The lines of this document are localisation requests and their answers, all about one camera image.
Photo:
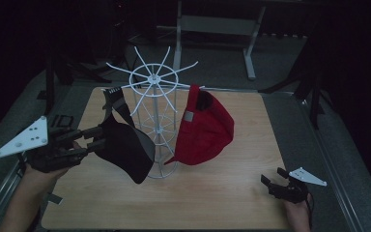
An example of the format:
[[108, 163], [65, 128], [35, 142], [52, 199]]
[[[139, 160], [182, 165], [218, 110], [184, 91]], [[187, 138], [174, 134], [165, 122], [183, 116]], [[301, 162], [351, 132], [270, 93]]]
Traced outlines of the black rectangular bracket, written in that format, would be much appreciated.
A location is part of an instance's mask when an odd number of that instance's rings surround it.
[[70, 115], [57, 114], [51, 121], [50, 126], [52, 128], [70, 128], [73, 124], [73, 120], [74, 118]]

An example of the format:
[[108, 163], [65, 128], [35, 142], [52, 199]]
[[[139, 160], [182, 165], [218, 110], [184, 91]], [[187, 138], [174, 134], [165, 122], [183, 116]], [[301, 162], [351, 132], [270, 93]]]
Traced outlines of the red baseball cap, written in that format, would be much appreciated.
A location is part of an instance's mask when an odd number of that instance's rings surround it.
[[178, 132], [174, 161], [196, 165], [211, 160], [234, 139], [234, 119], [211, 93], [191, 85]]

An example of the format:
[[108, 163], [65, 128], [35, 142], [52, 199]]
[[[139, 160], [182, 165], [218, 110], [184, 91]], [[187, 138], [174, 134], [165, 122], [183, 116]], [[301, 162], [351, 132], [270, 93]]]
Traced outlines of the black metal stand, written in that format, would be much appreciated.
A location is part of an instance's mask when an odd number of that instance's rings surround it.
[[77, 73], [80, 78], [110, 83], [110, 80], [100, 76], [106, 71], [107, 67], [89, 69], [66, 54], [48, 54], [45, 60], [45, 89], [38, 94], [39, 100], [45, 100], [44, 114], [48, 115], [55, 103], [55, 78], [63, 85], [72, 85], [73, 75]]
[[320, 98], [325, 99], [326, 97], [322, 94], [323, 66], [315, 48], [315, 38], [309, 36], [288, 76], [271, 87], [260, 89], [259, 93], [271, 94], [298, 82], [299, 85], [294, 91], [294, 97], [298, 101], [305, 102], [308, 96], [311, 96], [309, 120], [313, 128], [317, 130], [319, 128], [318, 115], [321, 113]]

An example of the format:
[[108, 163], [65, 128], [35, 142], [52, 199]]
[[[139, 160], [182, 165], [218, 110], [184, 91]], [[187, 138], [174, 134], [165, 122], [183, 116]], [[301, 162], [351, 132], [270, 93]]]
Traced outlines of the grey black baseball cap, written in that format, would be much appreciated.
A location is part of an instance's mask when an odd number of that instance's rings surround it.
[[122, 168], [136, 184], [144, 182], [151, 171], [156, 154], [155, 142], [132, 120], [123, 90], [104, 89], [104, 120], [100, 123], [104, 148], [96, 155]]

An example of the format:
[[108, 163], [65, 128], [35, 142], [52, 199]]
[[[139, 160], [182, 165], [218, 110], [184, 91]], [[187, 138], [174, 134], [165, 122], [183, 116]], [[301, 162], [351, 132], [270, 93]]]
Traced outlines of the white metal desk frame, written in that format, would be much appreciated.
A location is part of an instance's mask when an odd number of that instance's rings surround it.
[[243, 60], [247, 78], [254, 80], [256, 73], [252, 60], [252, 51], [259, 35], [266, 6], [260, 6], [253, 19], [226, 18], [215, 16], [183, 14], [184, 0], [177, 0], [176, 46], [173, 58], [173, 69], [178, 71], [182, 63], [182, 33], [198, 32], [222, 35], [248, 36], [249, 44], [243, 49]]

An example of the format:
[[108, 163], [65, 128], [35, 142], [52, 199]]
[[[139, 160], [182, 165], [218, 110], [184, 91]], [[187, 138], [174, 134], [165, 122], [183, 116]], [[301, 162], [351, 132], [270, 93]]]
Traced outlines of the person's left hand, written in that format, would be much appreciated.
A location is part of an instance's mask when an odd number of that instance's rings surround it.
[[30, 164], [26, 165], [26, 170], [23, 174], [22, 181], [29, 189], [47, 189], [57, 182], [69, 171], [68, 168], [63, 168], [48, 173], [41, 172], [33, 168]]

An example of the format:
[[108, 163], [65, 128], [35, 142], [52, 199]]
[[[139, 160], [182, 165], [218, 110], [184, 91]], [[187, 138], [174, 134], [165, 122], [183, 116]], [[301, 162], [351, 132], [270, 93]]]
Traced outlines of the person's right hand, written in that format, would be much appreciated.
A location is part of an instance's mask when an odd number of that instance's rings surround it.
[[300, 203], [292, 203], [283, 200], [286, 215], [291, 228], [295, 232], [311, 232], [309, 222], [309, 209], [307, 202], [311, 200], [311, 195], [307, 195], [307, 200]]

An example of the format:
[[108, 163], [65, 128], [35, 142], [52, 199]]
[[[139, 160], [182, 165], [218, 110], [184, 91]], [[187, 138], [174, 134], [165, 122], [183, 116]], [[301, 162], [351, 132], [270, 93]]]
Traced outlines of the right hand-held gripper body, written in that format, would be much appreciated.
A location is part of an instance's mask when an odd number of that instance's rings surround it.
[[289, 173], [287, 186], [273, 184], [273, 189], [269, 189], [269, 194], [277, 199], [283, 199], [292, 203], [300, 203], [307, 199], [309, 193], [307, 184], [326, 187], [328, 183], [311, 174], [300, 167]]

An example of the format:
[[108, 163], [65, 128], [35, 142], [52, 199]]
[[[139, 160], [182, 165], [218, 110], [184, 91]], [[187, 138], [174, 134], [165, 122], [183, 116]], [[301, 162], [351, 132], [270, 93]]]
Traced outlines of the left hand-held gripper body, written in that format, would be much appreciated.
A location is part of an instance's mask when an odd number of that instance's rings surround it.
[[74, 148], [81, 130], [50, 129], [41, 116], [0, 148], [0, 159], [11, 155], [26, 156], [32, 168], [44, 173], [79, 165], [88, 155], [85, 148]]

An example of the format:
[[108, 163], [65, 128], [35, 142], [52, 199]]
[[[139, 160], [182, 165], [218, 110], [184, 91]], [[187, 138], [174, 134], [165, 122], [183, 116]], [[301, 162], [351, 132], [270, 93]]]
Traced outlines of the aluminium frame rail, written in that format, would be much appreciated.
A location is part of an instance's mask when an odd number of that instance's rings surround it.
[[[54, 104], [49, 110], [46, 110], [46, 100], [38, 100], [38, 93], [34, 90], [22, 93], [0, 123], [0, 149], [42, 117], [52, 123], [69, 90], [70, 87], [56, 90]], [[18, 183], [19, 167], [24, 161], [24, 150], [0, 157], [0, 217]]]
[[323, 160], [324, 169], [328, 176], [328, 185], [334, 192], [342, 214], [347, 221], [350, 232], [364, 232], [355, 211], [355, 207], [345, 190], [344, 184], [339, 177], [333, 159], [331, 158], [328, 148], [325, 145], [325, 141], [321, 136], [321, 127], [318, 125], [318, 114], [320, 112], [319, 98], [320, 97], [317, 94], [311, 93], [309, 97], [306, 97], [304, 100], [297, 100], [297, 102], [301, 107], [301, 112], [304, 115], [305, 120], [309, 123], [310, 128], [313, 130], [313, 134]]

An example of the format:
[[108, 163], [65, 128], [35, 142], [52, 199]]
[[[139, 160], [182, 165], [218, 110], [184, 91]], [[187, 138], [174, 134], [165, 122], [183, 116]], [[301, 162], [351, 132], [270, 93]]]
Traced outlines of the white wire hat rack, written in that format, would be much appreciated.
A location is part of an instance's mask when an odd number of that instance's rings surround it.
[[168, 66], [166, 60], [171, 47], [159, 63], [147, 63], [139, 49], [134, 48], [136, 58], [141, 63], [131, 70], [119, 68], [107, 63], [115, 71], [128, 74], [128, 84], [122, 90], [131, 90], [134, 106], [130, 111], [134, 124], [147, 135], [156, 145], [156, 155], [149, 178], [164, 179], [175, 172], [176, 161], [164, 164], [174, 157], [175, 143], [180, 126], [181, 107], [177, 106], [180, 90], [188, 90], [190, 85], [181, 82], [179, 74], [194, 68], [198, 61], [183, 68]]

